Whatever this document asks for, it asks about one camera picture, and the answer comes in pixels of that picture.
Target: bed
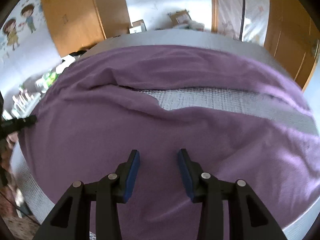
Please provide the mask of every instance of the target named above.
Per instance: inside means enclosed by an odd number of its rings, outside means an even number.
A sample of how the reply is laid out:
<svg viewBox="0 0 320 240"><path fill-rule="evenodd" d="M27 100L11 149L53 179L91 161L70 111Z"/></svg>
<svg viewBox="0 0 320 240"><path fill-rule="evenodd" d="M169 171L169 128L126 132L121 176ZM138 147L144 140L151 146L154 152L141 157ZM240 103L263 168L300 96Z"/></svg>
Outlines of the bed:
<svg viewBox="0 0 320 240"><path fill-rule="evenodd" d="M218 34L188 30L152 31L107 39L90 49L82 57L86 58L115 48L162 44L199 47L233 53L265 63L282 75L289 76L286 70L264 48L257 44L242 43ZM156 98L158 104L165 110L200 106L243 113L273 120L303 133L318 135L311 116L300 113L283 101L259 93L219 88L185 88L166 91L140 90L139 92ZM35 217L43 222L53 207L53 203L33 179L19 144L13 151L11 165L26 203ZM320 201L316 200L310 203L309 207L300 215L292 217L291 222L283 227L287 238L289 240L303 239L319 212Z"/></svg>

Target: metal pivot bolt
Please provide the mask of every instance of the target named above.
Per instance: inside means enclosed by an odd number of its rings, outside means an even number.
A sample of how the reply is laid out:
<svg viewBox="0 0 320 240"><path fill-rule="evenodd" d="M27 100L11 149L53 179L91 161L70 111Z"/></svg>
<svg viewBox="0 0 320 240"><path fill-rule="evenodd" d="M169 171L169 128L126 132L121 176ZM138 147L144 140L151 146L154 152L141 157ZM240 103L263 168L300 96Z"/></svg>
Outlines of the metal pivot bolt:
<svg viewBox="0 0 320 240"><path fill-rule="evenodd" d="M209 173L207 173L207 172L203 172L201 174L201 177L204 178L204 179L209 179L211 177L211 175Z"/></svg>
<svg viewBox="0 0 320 240"><path fill-rule="evenodd" d="M72 183L73 187L80 187L81 186L81 181L77 180L74 183Z"/></svg>
<svg viewBox="0 0 320 240"><path fill-rule="evenodd" d="M246 185L246 182L243 180L243 179L240 179L237 181L237 184L240 186L240 187L244 187Z"/></svg>
<svg viewBox="0 0 320 240"><path fill-rule="evenodd" d="M110 173L110 174L108 175L108 178L109 178L109 179L116 179L117 177L118 177L118 175L115 174L115 173Z"/></svg>

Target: cartoon boy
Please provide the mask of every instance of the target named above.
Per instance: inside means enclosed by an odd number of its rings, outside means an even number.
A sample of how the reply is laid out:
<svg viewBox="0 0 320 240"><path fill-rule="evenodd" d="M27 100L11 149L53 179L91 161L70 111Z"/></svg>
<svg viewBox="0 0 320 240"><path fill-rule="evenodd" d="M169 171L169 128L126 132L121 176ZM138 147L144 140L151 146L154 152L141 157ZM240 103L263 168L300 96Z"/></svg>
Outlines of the cartoon boy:
<svg viewBox="0 0 320 240"><path fill-rule="evenodd" d="M33 33L36 30L35 25L33 24L33 18L32 18L34 9L35 9L35 6L32 3L30 3L27 6L23 7L23 9L21 10L21 15L26 18L26 24L31 30L31 33Z"/></svg>

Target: cartoon girl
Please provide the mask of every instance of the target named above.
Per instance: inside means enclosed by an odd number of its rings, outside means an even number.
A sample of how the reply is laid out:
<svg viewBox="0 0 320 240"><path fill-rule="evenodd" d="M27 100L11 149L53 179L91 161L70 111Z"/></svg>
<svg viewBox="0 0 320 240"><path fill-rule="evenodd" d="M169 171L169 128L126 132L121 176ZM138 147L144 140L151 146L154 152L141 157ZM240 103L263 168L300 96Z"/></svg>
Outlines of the cartoon girl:
<svg viewBox="0 0 320 240"><path fill-rule="evenodd" d="M5 23L3 26L3 33L7 35L8 43L7 45L10 46L12 45L12 50L15 50L14 45L17 43L17 46L19 47L20 44L18 43L18 36L17 32L21 32L16 30L16 19L12 18L9 21Z"/></svg>

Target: cardboard box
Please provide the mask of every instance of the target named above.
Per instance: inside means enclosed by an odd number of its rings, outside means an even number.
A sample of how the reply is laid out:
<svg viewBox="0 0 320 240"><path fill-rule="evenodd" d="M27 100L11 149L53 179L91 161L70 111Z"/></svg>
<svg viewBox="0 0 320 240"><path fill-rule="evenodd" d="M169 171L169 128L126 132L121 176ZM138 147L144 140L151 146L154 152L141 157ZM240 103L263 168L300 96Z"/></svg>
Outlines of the cardboard box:
<svg viewBox="0 0 320 240"><path fill-rule="evenodd" d="M191 17L187 10L179 11L173 14L170 13L169 17L173 23L173 26L185 24L191 21Z"/></svg>
<svg viewBox="0 0 320 240"><path fill-rule="evenodd" d="M129 33L141 33L146 32L146 26L143 20L138 20L132 23L132 28L129 29Z"/></svg>

